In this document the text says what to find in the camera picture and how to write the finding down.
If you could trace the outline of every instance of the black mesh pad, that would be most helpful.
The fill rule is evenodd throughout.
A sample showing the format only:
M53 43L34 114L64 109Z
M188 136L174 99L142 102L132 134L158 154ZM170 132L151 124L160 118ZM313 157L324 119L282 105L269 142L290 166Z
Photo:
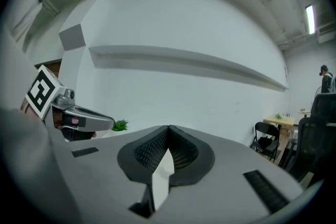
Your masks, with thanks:
M170 125L125 145L118 153L118 164L130 180L149 185L168 148L175 169L170 186L197 183L215 162L208 144Z

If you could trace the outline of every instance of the green plant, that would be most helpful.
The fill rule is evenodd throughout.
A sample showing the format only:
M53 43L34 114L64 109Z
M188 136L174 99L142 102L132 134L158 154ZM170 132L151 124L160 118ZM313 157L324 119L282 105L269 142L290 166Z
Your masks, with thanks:
M122 121L116 121L114 122L114 126L112 128L112 131L124 131L127 130L127 124L128 121L122 120Z
M281 120L281 119L282 119L282 117L280 116L279 113L277 113L277 114L275 115L275 117L276 117L278 120Z

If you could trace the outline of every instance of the black mesh chair back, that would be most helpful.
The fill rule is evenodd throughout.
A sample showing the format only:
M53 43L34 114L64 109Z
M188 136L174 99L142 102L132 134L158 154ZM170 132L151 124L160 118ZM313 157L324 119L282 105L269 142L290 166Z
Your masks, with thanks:
M273 136L274 140L272 140L271 144L268 145L267 147L262 147L259 144L260 138L258 139L257 131ZM269 156L270 159L273 158L274 159L273 162L274 162L276 158L278 146L279 146L279 138L280 138L280 132L274 125L264 123L264 122L257 122L255 125L255 137L251 144L251 148L254 146L256 148L256 151Z
M297 152L286 168L298 182L307 172L316 173L336 150L335 127L326 124L325 119L314 116L299 122Z

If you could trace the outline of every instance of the black vent slot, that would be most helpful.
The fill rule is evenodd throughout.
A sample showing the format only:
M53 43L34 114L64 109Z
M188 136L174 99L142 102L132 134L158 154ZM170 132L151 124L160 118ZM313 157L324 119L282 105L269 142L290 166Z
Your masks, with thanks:
M272 214L289 203L258 170L247 172L243 175Z
M99 151L97 148L95 147L88 147L88 148L84 148L82 150L77 150L77 151L71 151L73 156L75 158L80 157L80 156L84 156L84 155L88 155L94 152Z

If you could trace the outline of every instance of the ceiling light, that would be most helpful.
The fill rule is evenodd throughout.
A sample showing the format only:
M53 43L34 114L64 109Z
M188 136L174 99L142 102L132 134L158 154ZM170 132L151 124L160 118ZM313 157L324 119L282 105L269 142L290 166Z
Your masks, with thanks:
M308 25L309 25L309 34L315 33L315 21L314 21L314 11L313 6L309 6L306 8L307 17L308 17Z

